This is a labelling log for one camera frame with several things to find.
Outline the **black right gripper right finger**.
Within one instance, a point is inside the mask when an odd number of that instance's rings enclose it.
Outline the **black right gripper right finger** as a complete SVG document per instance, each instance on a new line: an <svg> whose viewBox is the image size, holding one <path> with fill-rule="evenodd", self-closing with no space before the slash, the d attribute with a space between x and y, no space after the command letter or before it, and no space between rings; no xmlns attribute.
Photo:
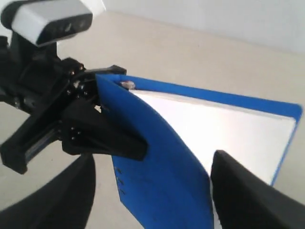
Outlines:
<svg viewBox="0 0 305 229"><path fill-rule="evenodd" d="M213 200L224 229L303 229L305 207L259 179L223 150L211 169Z"/></svg>

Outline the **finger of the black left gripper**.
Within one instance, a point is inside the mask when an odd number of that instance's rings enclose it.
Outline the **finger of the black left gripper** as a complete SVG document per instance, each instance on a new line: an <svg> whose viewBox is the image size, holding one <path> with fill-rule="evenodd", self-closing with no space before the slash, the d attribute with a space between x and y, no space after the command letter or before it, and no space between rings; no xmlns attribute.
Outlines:
<svg viewBox="0 0 305 229"><path fill-rule="evenodd" d="M61 113L61 143L70 155L103 154L142 161L145 140L95 109L97 96L78 98Z"/></svg>

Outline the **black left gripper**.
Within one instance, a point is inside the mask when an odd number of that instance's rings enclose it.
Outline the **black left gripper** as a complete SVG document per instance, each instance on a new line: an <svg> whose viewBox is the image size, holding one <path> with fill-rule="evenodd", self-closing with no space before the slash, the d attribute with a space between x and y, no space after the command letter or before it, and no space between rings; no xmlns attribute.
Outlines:
<svg viewBox="0 0 305 229"><path fill-rule="evenodd" d="M80 96L97 103L97 74L126 74L113 65L87 70L73 58L61 59L57 46L37 48L15 35L0 38L0 99L29 117L0 146L5 166L19 174L49 144L60 140L62 112Z"/></svg>

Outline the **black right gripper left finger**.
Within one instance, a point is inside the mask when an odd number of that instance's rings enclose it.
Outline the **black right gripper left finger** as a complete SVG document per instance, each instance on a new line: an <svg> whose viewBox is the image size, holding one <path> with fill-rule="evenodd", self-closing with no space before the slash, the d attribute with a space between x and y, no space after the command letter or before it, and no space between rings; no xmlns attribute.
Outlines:
<svg viewBox="0 0 305 229"><path fill-rule="evenodd" d="M94 202L96 170L82 155L46 185L0 212L2 229L83 229Z"/></svg>

